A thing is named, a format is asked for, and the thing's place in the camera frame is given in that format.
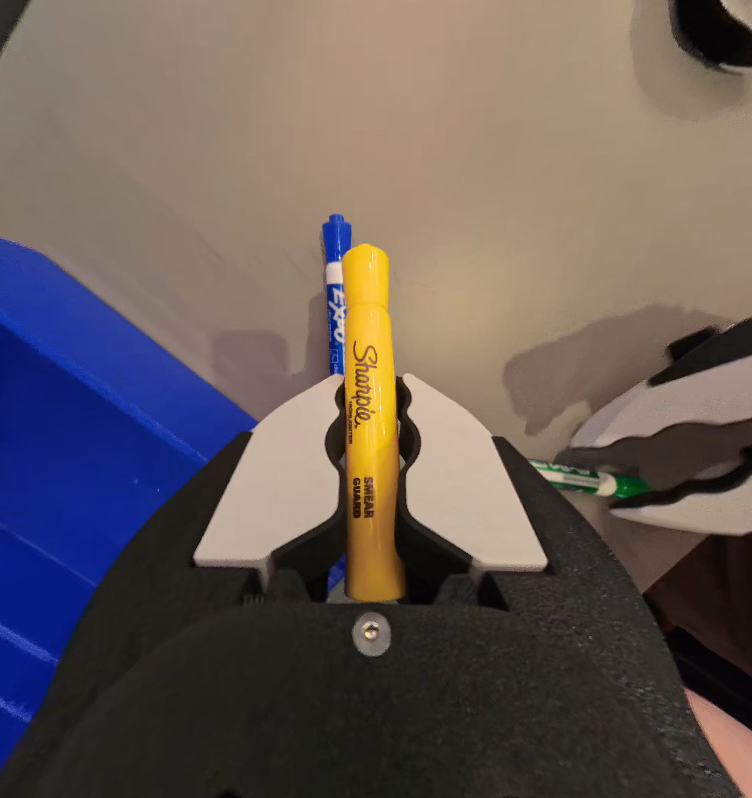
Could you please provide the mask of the large blue plastic bin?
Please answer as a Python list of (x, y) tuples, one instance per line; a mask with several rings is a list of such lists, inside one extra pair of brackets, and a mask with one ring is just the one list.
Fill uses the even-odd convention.
[(0, 770), (138, 529), (255, 419), (0, 238)]

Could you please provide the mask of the person's left forearm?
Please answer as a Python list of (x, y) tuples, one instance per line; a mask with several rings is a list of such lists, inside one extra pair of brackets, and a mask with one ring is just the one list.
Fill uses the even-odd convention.
[(720, 763), (741, 795), (752, 797), (752, 731), (697, 693), (684, 692)]

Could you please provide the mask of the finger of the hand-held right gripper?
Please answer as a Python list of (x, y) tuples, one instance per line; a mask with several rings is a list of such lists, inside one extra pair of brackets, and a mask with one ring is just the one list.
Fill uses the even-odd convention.
[(640, 383), (589, 417), (559, 452), (567, 466), (637, 475), (654, 490), (732, 468), (752, 447), (752, 357)]
[(678, 532), (752, 534), (752, 458), (720, 476), (618, 500), (609, 512), (623, 520)]

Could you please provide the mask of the yellow highlighter marker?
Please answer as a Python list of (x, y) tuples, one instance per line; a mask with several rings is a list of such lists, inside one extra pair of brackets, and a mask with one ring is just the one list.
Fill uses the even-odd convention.
[(406, 593), (395, 544), (400, 455), (389, 312), (390, 263), (370, 244), (342, 260), (347, 302), (344, 414), (347, 491), (345, 593), (388, 603)]

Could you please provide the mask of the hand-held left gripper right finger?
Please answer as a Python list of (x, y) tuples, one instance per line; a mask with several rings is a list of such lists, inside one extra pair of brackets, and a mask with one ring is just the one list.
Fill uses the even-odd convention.
[(502, 603), (501, 578), (541, 576), (549, 566), (501, 457), (507, 442), (419, 377), (398, 377), (396, 394), (395, 544), (409, 579), (400, 603), (434, 603), (445, 586)]

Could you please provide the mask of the blue dry erase marker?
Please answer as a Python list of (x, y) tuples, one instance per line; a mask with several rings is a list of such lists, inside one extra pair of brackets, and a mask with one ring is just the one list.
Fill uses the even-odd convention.
[(322, 225), (325, 256), (327, 328), (331, 374), (344, 374), (345, 321), (347, 302), (344, 293), (342, 259), (351, 249), (352, 228), (342, 214), (331, 214)]

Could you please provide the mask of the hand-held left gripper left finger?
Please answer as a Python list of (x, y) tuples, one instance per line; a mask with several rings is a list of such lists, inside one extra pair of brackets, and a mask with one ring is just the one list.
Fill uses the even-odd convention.
[(297, 573), (325, 603), (344, 555), (343, 377), (333, 375), (272, 410), (247, 439), (192, 560), (257, 574), (263, 592)]

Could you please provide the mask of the green dry erase marker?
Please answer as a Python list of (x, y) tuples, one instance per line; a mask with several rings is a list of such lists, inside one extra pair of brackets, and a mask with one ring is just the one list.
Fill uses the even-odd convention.
[(538, 460), (528, 462), (549, 484), (563, 492), (619, 500), (650, 492), (650, 487), (635, 476), (594, 472)]

